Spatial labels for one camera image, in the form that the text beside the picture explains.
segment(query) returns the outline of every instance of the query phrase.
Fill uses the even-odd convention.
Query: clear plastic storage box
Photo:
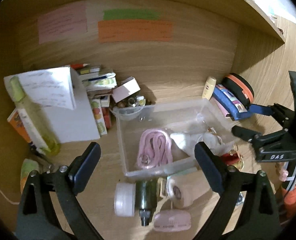
[[[126,177],[145,179],[156,176],[168,176],[197,166],[194,157],[180,150],[172,140],[173,162],[152,169],[137,167],[137,155],[141,134],[151,128],[165,130],[168,134],[188,132],[203,133],[208,127],[214,128],[222,139],[222,148],[217,155],[232,149],[235,137],[231,134],[231,122],[226,120],[216,106],[207,99],[198,99],[176,103],[161,103],[151,106],[139,106],[139,113],[131,118],[114,113],[117,119],[118,143],[123,172]]]

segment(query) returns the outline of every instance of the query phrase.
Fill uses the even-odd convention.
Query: yellow lotion bottle
[[[45,120],[40,118],[39,105],[30,100],[17,76],[10,79],[10,85],[20,119],[32,142],[47,156],[57,155],[60,151],[60,144],[57,142],[54,134],[44,124]]]
[[[216,86],[216,79],[214,77],[208,77],[201,98],[207,98],[210,100],[212,93]]]

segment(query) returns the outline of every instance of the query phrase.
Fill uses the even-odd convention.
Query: pink rope
[[[137,165],[142,169],[172,163],[171,138],[161,129],[147,129],[140,138]]]

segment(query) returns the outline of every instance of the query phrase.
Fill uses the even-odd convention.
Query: stack of books
[[[87,90],[100,135],[107,134],[107,129],[111,127],[110,95],[117,86],[115,73],[111,69],[91,64],[84,64],[84,67],[76,71]]]

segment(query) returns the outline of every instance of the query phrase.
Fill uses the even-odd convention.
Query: white jar lid
[[[117,183],[115,188],[115,214],[118,217],[133,217],[136,184]]]

